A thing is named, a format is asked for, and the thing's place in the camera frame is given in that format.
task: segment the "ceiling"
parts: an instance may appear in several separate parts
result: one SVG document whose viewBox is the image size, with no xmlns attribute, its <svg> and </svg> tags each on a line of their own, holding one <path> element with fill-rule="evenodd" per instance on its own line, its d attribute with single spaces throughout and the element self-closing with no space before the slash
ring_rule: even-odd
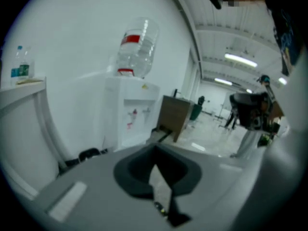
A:
<svg viewBox="0 0 308 231">
<path fill-rule="evenodd" d="M 192 18 L 193 31 L 201 56 L 203 79 L 222 78 L 242 89 L 259 91 L 256 79 L 262 74 L 280 87 L 282 59 L 276 44 L 274 23 L 265 4 L 215 9 L 209 0 L 182 0 L 185 13 Z M 252 60 L 256 68 L 225 59 L 232 53 Z"/>
</svg>

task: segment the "red label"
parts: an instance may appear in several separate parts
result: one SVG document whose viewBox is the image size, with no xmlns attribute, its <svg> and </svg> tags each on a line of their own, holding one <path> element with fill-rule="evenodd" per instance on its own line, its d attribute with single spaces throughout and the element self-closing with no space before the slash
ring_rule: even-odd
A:
<svg viewBox="0 0 308 231">
<path fill-rule="evenodd" d="M 140 35 L 129 35 L 122 39 L 121 45 L 126 43 L 138 43 Z"/>
</svg>

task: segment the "ceiling light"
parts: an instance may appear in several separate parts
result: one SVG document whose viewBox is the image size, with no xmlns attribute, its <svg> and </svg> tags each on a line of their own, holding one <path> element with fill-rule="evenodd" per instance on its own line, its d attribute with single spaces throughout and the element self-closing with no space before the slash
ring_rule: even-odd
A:
<svg viewBox="0 0 308 231">
<path fill-rule="evenodd" d="M 223 84 L 226 84 L 226 85 L 229 85 L 229 86 L 232 86 L 232 82 L 226 81 L 226 80 L 224 80 L 224 79 L 215 78 L 215 81 L 220 82 L 220 83 L 223 83 Z"/>
<path fill-rule="evenodd" d="M 282 84 L 284 84 L 284 85 L 287 84 L 287 81 L 286 81 L 284 78 L 279 78 L 279 81 L 280 81 Z"/>
<path fill-rule="evenodd" d="M 243 57 L 232 55 L 232 54 L 229 54 L 229 53 L 225 54 L 225 58 L 231 59 L 231 60 L 234 60 L 234 61 L 238 61 L 238 62 L 241 62 L 243 64 L 247 64 L 247 65 L 252 66 L 252 67 L 257 67 L 258 66 L 258 64 L 256 64 L 253 61 L 250 61 L 250 60 L 245 59 Z"/>
</svg>

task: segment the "plastic bottle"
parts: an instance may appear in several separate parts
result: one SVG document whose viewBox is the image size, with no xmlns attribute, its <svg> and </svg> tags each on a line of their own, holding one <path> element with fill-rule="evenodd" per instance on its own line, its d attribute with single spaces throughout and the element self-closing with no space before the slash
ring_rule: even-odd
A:
<svg viewBox="0 0 308 231">
<path fill-rule="evenodd" d="M 17 53 L 15 55 L 15 59 L 13 61 L 13 67 L 11 69 L 11 86 L 15 86 L 16 82 L 18 81 L 18 76 L 19 76 L 19 65 L 20 65 L 20 56 L 21 56 L 21 51 L 23 47 L 19 45 L 17 47 Z"/>
<path fill-rule="evenodd" d="M 19 79 L 29 78 L 29 51 L 30 47 L 28 46 L 24 53 L 24 58 L 19 65 Z"/>
<path fill-rule="evenodd" d="M 132 69 L 136 77 L 145 77 L 152 68 L 159 35 L 158 25 L 149 18 L 134 19 L 128 26 L 117 54 L 118 69 Z"/>
</svg>

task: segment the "white shelf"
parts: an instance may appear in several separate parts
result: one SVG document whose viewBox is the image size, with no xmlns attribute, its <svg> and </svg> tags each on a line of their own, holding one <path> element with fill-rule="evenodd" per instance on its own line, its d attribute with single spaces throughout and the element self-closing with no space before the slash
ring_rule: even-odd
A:
<svg viewBox="0 0 308 231">
<path fill-rule="evenodd" d="M 27 83 L 0 89 L 0 110 L 34 93 L 46 89 L 46 78 L 40 82 Z"/>
</svg>

